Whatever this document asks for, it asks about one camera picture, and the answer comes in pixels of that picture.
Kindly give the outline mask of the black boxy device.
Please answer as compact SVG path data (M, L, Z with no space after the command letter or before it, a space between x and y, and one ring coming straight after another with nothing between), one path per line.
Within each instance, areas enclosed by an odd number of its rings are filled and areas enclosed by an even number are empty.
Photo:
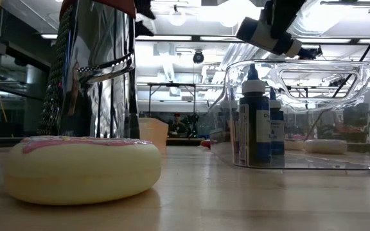
M301 48L298 53L300 60L315 60L320 55L322 55L322 49L320 47L311 49Z

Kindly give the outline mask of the pink frosted toy donut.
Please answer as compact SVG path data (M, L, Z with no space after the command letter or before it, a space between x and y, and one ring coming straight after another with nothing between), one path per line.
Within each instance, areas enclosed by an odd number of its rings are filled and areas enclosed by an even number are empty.
M13 198L41 205L82 205L142 193L161 175L150 141L34 136L6 159L4 186Z

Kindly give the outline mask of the black metal rig frame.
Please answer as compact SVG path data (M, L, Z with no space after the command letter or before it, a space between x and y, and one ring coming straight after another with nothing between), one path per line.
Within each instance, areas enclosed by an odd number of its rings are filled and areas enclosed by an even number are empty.
M196 110L196 93L197 93L197 86L195 83L175 83L173 81L165 82L165 83L147 83L146 86L148 87L148 111L147 117L152 116L152 103L157 103L157 111L162 110L163 112L186 112L190 113L190 105L192 105L192 116L193 120L195 121L197 117L197 110ZM180 90L181 88L188 91L189 98L179 100L173 100L173 96L169 96L168 98L158 98L156 100L152 99L152 96L160 91L161 88L165 88L170 90L171 88L176 88Z

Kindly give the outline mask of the black horizontal crossbar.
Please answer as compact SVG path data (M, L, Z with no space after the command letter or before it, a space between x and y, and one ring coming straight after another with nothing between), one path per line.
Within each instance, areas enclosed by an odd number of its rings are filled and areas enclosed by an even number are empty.
M349 44L349 45L368 45L370 38L297 38L304 44ZM155 35L153 37L138 36L137 41L152 42L219 42L219 43L241 43L242 40L236 37L227 36L198 36L198 35Z

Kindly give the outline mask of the shiny metal box grater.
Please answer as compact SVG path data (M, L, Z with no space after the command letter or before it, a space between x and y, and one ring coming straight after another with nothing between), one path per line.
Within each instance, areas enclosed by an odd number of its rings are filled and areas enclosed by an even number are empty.
M133 0L63 0L39 135L139 138Z

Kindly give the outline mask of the white frosted toy donut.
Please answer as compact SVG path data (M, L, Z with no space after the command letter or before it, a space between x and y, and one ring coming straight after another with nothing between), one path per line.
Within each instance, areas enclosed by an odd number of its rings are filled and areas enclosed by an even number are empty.
M342 140L312 139L304 142L304 150L308 153L345 154L348 145Z

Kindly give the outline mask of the blue food colouring bottle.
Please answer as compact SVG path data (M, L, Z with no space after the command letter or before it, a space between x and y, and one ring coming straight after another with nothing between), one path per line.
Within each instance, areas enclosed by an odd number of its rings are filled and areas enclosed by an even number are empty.
M268 164L271 159L269 98L265 89L266 83L251 64L239 99L239 156L248 167Z
M283 32L279 38L272 38L270 32L269 25L246 17L240 24L236 38L275 55L290 58L309 55L308 50L302 47L302 42L293 38L290 33Z
M285 154L285 121L284 113L281 111L281 103L276 99L276 91L270 88L270 139L271 154Z

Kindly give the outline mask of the person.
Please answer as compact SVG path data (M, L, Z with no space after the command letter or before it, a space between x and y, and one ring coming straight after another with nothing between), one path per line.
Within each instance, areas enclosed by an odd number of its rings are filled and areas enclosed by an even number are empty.
M170 137L180 137L181 135L186 135L188 128L184 123L181 122L181 115L177 112L173 115L174 121L169 127L168 135Z

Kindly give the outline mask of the clear plastic bin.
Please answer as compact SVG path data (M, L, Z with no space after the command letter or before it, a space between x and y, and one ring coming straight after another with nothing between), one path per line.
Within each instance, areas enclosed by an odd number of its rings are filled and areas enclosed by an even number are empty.
M270 88L284 113L285 140L342 140L345 154L286 150L268 164L248 167L239 156L239 99L249 66ZM225 71L220 97L210 108L215 120L211 150L223 161L255 169L370 169L370 62L248 60Z

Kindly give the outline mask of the grey track fixture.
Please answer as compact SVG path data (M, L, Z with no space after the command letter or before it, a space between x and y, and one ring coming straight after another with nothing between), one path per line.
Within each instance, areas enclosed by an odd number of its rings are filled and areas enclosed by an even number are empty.
M370 13L370 1L363 0L337 0L337 1L321 1L321 5L331 6L356 6L356 7L368 7L368 13Z

